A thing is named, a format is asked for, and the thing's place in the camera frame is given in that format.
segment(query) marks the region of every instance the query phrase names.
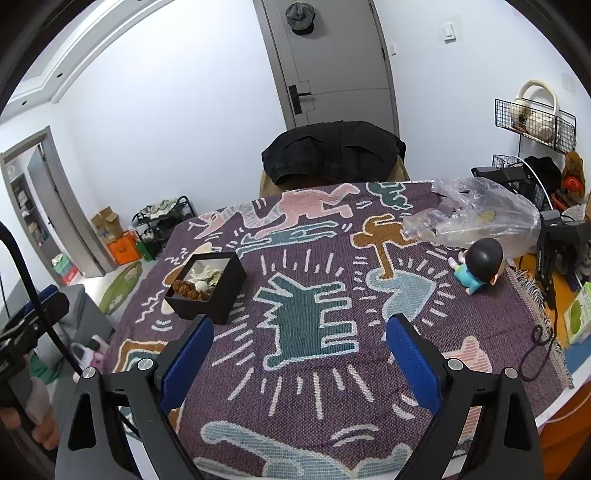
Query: light switch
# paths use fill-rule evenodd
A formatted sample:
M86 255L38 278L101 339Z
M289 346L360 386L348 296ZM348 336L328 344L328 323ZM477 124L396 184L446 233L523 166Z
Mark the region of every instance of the light switch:
M456 39L456 32L451 22L448 22L443 26L443 38L446 42L453 41Z

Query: tissue box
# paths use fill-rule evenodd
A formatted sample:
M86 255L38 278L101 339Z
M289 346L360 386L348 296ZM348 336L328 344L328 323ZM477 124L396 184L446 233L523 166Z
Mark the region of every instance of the tissue box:
M591 333L591 283L586 282L564 313L569 344L583 342Z

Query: doorway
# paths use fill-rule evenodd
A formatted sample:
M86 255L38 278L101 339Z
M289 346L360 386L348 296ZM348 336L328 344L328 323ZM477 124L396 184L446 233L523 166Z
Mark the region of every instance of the doorway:
M74 196L49 127L4 152L1 167L19 222L59 285L76 270L92 278L118 267Z
M398 135L394 81L372 0L314 0L313 31L297 34L293 0L254 0L288 129L364 120Z

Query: gray door frame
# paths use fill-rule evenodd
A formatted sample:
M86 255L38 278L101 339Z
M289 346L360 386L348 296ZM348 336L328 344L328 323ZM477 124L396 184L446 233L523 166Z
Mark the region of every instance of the gray door frame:
M394 77L392 76L392 66L389 60L388 48L386 47L386 39L382 30L382 25L379 22L378 10L375 8L374 0L365 0L369 4L372 15L374 16L375 28L378 32L379 43L382 47L382 51L385 56L386 76L388 78L388 87L390 89L390 100L392 102L392 118L394 120L394 134L400 136L400 126L398 123L398 109L396 107L396 95L394 93ZM296 119L294 117L293 107L289 91L287 90L287 82L285 81L283 69L281 67L281 60L279 58L279 52L277 51L277 45L271 31L269 19L267 17L267 9L263 0L253 0L256 10L256 16L261 26L262 37L267 48L267 55L269 62L271 63L271 71L273 72L273 78L275 79L275 86L277 87L277 93L279 95L279 103L281 104L281 110L283 111L283 118L285 119L285 126L288 130L296 127Z
M8 196L10 197L12 208L14 209L18 221L21 224L27 238L29 239L33 250L54 280L58 282L58 284L61 284L60 275L53 269L51 261L45 258L41 252L41 248L37 245L33 236L29 233L27 224L25 223L24 218L22 218L20 215L20 209L18 207L17 200L14 195L10 194L11 185L10 179L8 178L6 163L15 159L20 154L25 153L30 148L35 147L37 144L41 145L44 158L47 161L47 167L51 173L51 179L57 186L58 191L65 192L70 199L74 199L74 201L69 201L69 199L66 197L65 199L62 198L62 202L66 208L66 214L72 220L72 223L79 234L80 240L86 245L86 248L89 250L89 252L96 258L97 261L95 263L98 263L100 269L102 269L105 273L116 270L119 265L111 256L111 253L105 248L98 235L95 233L94 228L86 218L82 208L78 202L75 201L76 196L74 195L74 191L72 190L70 182L66 177L66 173L61 166L61 161L57 154L56 145L53 141L51 128L49 126L35 134L32 134L30 137L27 137L25 140L17 143L12 148L0 153L0 170L2 171L4 186L9 193Z

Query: purple woven blanket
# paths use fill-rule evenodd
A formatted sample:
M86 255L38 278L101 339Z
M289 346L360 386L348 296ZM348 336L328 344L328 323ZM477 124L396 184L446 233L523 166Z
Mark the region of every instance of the purple woven blanket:
M457 252L401 235L404 216L437 205L429 183L342 184L284 193L179 225L127 307L107 369L129 369L181 335L164 292L194 251L235 251L247 279L182 408L171 414L197 465L219 476L366 478L395 472L430 421L386 343L404 313L420 335L470 368L519 364L536 323L506 270L468 296ZM538 368L537 349L526 371ZM526 385L534 414L567 386L559 350ZM478 409L457 448L468 447Z

